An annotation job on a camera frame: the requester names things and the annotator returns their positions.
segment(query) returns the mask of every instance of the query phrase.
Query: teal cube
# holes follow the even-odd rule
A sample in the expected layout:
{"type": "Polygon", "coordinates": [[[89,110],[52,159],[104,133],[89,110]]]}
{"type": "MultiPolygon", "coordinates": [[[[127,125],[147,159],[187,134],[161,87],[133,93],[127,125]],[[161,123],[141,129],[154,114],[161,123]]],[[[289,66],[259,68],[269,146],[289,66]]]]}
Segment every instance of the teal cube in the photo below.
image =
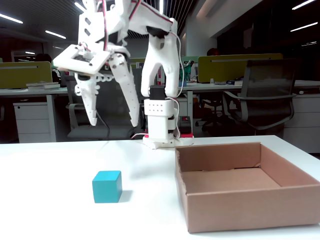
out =
{"type": "Polygon", "coordinates": [[[121,171],[100,171],[92,181],[96,204],[117,203],[122,194],[121,171]]]}

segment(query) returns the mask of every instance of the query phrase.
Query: green cubicle partition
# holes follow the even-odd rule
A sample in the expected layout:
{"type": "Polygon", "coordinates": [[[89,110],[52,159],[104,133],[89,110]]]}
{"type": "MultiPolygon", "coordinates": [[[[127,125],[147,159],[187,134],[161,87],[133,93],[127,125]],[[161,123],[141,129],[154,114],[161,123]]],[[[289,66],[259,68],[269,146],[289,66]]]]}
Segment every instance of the green cubicle partition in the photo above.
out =
{"type": "Polygon", "coordinates": [[[133,69],[136,69],[136,63],[144,64],[145,60],[145,58],[130,58],[130,65],[133,69]]]}
{"type": "Polygon", "coordinates": [[[198,62],[198,58],[199,58],[199,56],[184,56],[184,57],[182,57],[182,63],[189,62],[190,60],[194,61],[195,63],[197,63],[198,62]]]}
{"type": "Polygon", "coordinates": [[[26,84],[52,83],[48,61],[0,63],[0,89],[25,89],[26,84]]]}
{"type": "Polygon", "coordinates": [[[198,58],[198,81],[208,83],[226,82],[245,75],[248,60],[282,59],[281,53],[200,56],[198,58]]]}

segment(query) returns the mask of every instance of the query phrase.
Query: white robotic arm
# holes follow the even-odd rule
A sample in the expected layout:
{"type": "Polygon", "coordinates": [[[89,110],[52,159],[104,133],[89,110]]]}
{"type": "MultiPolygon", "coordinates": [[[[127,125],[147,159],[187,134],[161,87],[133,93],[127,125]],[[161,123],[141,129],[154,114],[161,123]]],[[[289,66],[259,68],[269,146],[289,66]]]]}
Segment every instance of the white robotic arm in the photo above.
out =
{"type": "Polygon", "coordinates": [[[53,63],[75,72],[75,92],[82,97],[92,125],[97,123],[97,82],[114,78],[122,89],[135,127],[139,120],[139,101],[132,70],[127,63],[130,53],[125,48],[124,38],[128,30],[149,34],[141,80],[142,95],[150,97],[144,101],[148,117],[147,138],[151,142],[172,143],[173,131],[178,126],[178,111],[168,98],[178,96],[178,24],[142,0],[115,0],[114,3],[83,0],[87,10],[79,16],[79,44],[69,46],[53,63]],[[166,75],[166,85],[153,86],[160,66],[166,75]]]}

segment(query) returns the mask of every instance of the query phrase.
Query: ceiling light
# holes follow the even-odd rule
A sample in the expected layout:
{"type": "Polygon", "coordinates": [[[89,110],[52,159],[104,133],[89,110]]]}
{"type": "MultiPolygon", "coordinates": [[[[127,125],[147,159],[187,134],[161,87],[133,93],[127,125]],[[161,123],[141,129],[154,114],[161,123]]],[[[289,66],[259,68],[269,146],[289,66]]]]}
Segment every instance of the ceiling light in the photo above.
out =
{"type": "Polygon", "coordinates": [[[317,44],[317,42],[316,42],[316,41],[309,42],[309,43],[307,43],[307,44],[301,45],[301,47],[303,47],[303,46],[308,46],[308,45],[313,45],[313,44],[317,44]]]}
{"type": "Polygon", "coordinates": [[[307,27],[311,27],[311,26],[317,25],[317,24],[318,24],[318,22],[314,22],[314,23],[311,23],[311,24],[309,24],[309,25],[305,25],[305,26],[302,26],[302,27],[293,29],[293,30],[291,30],[290,32],[294,32],[294,31],[297,31],[297,30],[300,30],[300,29],[305,29],[305,28],[307,28],[307,27]]]}
{"type": "Polygon", "coordinates": [[[0,17],[1,17],[1,18],[4,18],[4,19],[11,20],[11,21],[14,21],[14,22],[16,22],[16,23],[18,23],[18,24],[23,24],[23,22],[22,22],[22,21],[17,20],[17,19],[14,19],[14,18],[9,17],[9,16],[6,16],[6,15],[3,15],[3,14],[1,14],[1,13],[0,13],[0,17]]]}
{"type": "Polygon", "coordinates": [[[164,14],[164,0],[159,0],[159,12],[164,14]]]}
{"type": "Polygon", "coordinates": [[[52,31],[45,31],[47,34],[51,34],[51,35],[55,35],[55,36],[57,36],[57,37],[59,37],[59,38],[62,38],[62,39],[66,39],[66,37],[65,36],[62,36],[62,35],[60,35],[60,34],[57,34],[57,33],[54,33],[54,32],[52,32],[52,31]]]}
{"type": "Polygon", "coordinates": [[[304,5],[307,5],[307,4],[309,4],[309,3],[313,2],[313,1],[314,1],[314,0],[305,1],[305,2],[303,2],[303,3],[301,3],[301,4],[299,4],[298,6],[295,6],[294,8],[292,8],[292,10],[296,10],[296,9],[298,9],[298,8],[301,8],[301,7],[303,7],[304,5]]]}
{"type": "Polygon", "coordinates": [[[75,2],[74,5],[76,5],[82,12],[86,11],[86,9],[83,6],[81,6],[78,2],[75,2]]]}

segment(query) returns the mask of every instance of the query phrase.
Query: cardboard box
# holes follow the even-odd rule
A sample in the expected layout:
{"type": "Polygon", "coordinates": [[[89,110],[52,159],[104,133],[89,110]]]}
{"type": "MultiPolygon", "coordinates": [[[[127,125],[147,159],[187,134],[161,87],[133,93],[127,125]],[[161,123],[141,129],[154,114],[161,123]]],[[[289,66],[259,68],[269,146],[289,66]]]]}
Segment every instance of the cardboard box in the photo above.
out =
{"type": "Polygon", "coordinates": [[[177,147],[176,179],[190,233],[320,222],[320,182],[259,142],[177,147]]]}

